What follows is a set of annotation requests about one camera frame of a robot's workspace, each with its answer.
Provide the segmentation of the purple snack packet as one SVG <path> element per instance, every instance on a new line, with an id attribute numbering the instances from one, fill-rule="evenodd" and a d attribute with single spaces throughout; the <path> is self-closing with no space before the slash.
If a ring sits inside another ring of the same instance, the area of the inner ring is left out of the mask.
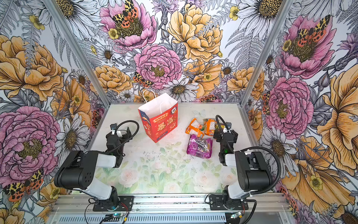
<path id="1" fill-rule="evenodd" d="M 190 135 L 187 154 L 202 159 L 209 159 L 212 156 L 213 140 L 210 138 L 199 138 L 196 135 Z"/>

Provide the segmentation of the red white paper bag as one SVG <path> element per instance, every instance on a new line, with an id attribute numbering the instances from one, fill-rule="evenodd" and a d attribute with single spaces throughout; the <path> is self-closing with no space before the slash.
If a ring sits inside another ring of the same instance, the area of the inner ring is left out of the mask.
<path id="1" fill-rule="evenodd" d="M 178 125 L 178 102 L 167 93 L 138 108 L 146 134 L 157 143 Z"/>

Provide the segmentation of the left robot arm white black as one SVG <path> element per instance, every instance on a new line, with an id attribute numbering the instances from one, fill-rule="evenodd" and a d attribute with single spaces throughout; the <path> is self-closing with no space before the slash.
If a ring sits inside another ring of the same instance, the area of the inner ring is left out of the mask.
<path id="1" fill-rule="evenodd" d="M 95 177 L 97 168 L 119 168 L 123 157 L 124 145 L 131 131 L 129 128 L 114 130 L 106 135 L 105 152 L 91 150 L 88 152 L 72 151 L 67 156 L 54 178 L 57 187 L 81 191 L 95 199 L 96 211 L 115 211 L 120 206 L 120 199 L 114 186 L 107 185 Z"/>

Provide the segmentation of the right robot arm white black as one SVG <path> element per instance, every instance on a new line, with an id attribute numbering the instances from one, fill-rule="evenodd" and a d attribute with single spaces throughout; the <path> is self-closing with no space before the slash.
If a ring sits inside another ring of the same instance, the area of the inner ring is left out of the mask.
<path id="1" fill-rule="evenodd" d="M 223 133 L 215 131 L 213 138 L 220 143 L 219 161 L 223 166 L 236 170 L 237 180 L 225 186 L 222 195 L 209 197 L 211 210 L 246 210 L 244 200 L 254 193 L 262 194 L 271 189 L 273 177 L 265 162 L 264 147 L 247 147 L 234 151 L 232 147 L 237 141 L 235 131 Z"/>

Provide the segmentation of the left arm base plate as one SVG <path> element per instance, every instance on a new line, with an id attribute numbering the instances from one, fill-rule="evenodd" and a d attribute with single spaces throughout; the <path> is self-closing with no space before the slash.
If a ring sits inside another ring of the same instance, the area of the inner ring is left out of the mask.
<path id="1" fill-rule="evenodd" d="M 93 206 L 95 212 L 110 212 L 110 211 L 131 211 L 133 206 L 134 196 L 118 196 L 118 200 L 111 199 L 99 200 Z"/>

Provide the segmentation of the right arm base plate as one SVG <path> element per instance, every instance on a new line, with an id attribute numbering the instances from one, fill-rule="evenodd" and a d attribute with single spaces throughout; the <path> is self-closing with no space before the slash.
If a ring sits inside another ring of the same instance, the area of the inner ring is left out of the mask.
<path id="1" fill-rule="evenodd" d="M 249 206 L 246 202 L 239 199 L 231 199 L 227 195 L 208 194 L 205 203 L 210 206 L 212 211 L 229 211 L 229 210 L 248 210 Z"/>

